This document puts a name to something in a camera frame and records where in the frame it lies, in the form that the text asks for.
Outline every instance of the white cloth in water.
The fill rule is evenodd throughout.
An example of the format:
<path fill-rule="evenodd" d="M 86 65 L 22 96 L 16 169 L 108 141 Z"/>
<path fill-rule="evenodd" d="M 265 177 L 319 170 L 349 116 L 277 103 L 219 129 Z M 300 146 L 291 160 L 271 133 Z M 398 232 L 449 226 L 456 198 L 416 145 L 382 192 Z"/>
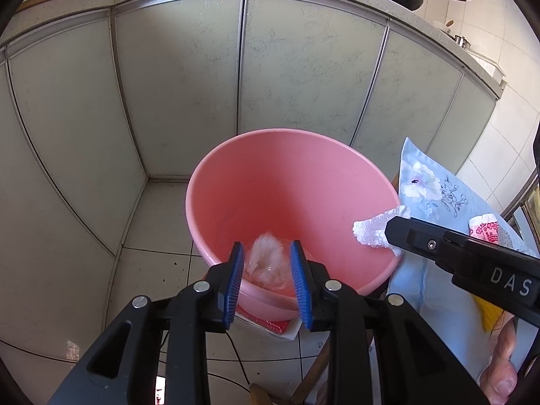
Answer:
<path fill-rule="evenodd" d="M 390 248 L 396 256 L 401 255 L 401 249 L 390 245 L 384 233 L 386 224 L 394 216 L 410 219 L 410 208 L 407 206 L 397 206 L 371 219 L 355 222 L 353 224 L 353 234 L 356 240 L 362 245 L 369 245 L 370 247 Z"/>

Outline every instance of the yellow cloth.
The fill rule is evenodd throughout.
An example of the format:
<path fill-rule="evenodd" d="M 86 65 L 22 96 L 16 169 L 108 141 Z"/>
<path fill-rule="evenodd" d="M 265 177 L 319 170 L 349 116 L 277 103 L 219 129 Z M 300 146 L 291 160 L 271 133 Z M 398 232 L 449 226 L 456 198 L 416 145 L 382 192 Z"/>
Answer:
<path fill-rule="evenodd" d="M 495 326 L 495 323 L 503 313 L 503 310 L 489 301 L 477 297 L 476 295 L 473 295 L 472 298 L 474 301 L 476 301 L 476 304 L 482 313 L 482 326 L 484 331 L 491 332 Z"/>

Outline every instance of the black cable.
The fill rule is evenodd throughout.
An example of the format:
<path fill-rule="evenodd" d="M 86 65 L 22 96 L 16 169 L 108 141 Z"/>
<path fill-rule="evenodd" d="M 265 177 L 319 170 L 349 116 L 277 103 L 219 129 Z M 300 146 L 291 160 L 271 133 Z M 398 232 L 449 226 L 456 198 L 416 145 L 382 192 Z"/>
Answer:
<path fill-rule="evenodd" d="M 236 354 L 238 358 L 238 362 L 240 363 L 240 368 L 242 369 L 242 373 L 244 374 L 244 379 L 246 380 L 246 383 L 248 385 L 251 385 L 249 382 L 249 379 L 247 379 L 246 371 L 244 370 L 244 364 L 242 364 L 242 361 L 240 360 L 240 355 L 238 354 L 238 351 L 236 350 L 236 346 L 234 345 L 233 338 L 229 335 L 229 332 L 225 331 L 225 335 L 227 335 L 227 338 L 229 338 L 229 341 L 231 342 L 231 345 L 233 346 L 234 353 Z"/>
<path fill-rule="evenodd" d="M 10 344 L 9 342 L 5 342 L 4 340 L 0 340 L 0 342 L 2 344 L 5 344 L 6 346 L 9 346 L 9 347 L 12 347 L 14 349 L 17 349 L 17 350 L 23 351 L 25 353 L 28 353 L 29 355 L 34 355 L 34 356 L 38 356 L 40 358 L 50 359 L 51 361 L 68 362 L 69 364 L 76 364 L 77 363 L 77 361 L 71 361 L 69 359 L 53 358 L 51 356 L 45 356 L 45 355 L 40 355 L 39 353 L 34 353 L 33 351 L 24 350 L 24 349 L 22 349 L 20 347 L 14 346 L 13 344 Z"/>
<path fill-rule="evenodd" d="M 165 334 L 165 337 L 163 338 L 163 342 L 161 342 L 161 346 L 159 347 L 160 349 L 163 349 L 163 346 L 165 345 L 165 341 L 167 340 L 169 332 L 170 330 L 168 330 L 167 333 Z"/>
<path fill-rule="evenodd" d="M 223 379 L 224 381 L 232 382 L 233 384 L 238 385 L 240 388 L 244 389 L 245 391 L 249 393 L 249 390 L 246 387 L 244 387 L 242 384 L 239 384 L 236 381 L 233 381 L 232 379 L 229 379 L 227 377 L 223 377 L 220 375 L 214 375 L 213 373 L 208 373 L 208 376 L 214 376 L 214 377 L 218 377 L 219 379 Z"/>

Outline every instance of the fingernail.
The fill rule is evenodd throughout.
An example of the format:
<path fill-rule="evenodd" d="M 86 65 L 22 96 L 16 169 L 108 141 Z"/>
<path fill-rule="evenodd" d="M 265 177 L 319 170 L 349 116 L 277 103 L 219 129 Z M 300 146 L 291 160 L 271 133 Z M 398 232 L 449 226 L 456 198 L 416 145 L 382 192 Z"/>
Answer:
<path fill-rule="evenodd" d="M 501 381 L 495 386 L 495 391 L 501 396 L 509 396 L 514 389 L 514 385 L 510 381 Z"/>

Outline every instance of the white lettering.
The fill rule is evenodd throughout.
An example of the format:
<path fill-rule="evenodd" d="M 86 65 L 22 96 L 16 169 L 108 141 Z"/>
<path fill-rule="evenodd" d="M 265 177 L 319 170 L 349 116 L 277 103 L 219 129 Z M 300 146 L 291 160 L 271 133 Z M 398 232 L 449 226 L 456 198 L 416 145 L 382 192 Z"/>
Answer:
<path fill-rule="evenodd" d="M 503 270 L 496 266 L 495 269 L 493 270 L 493 275 L 491 276 L 491 282 L 492 283 L 499 283 L 502 276 L 503 276 Z"/>
<path fill-rule="evenodd" d="M 509 286 L 512 288 L 511 290 L 514 290 L 514 283 L 516 282 L 516 275 L 512 274 L 512 277 L 508 280 L 508 282 L 504 285 L 504 289 L 506 289 L 506 286 Z"/>
<path fill-rule="evenodd" d="M 524 297 L 529 293 L 529 287 L 527 286 L 527 284 L 531 284 L 532 281 L 530 279 L 526 279 L 524 282 L 523 282 L 523 290 L 522 291 L 519 291 L 519 294 L 520 295 L 523 295 Z"/>

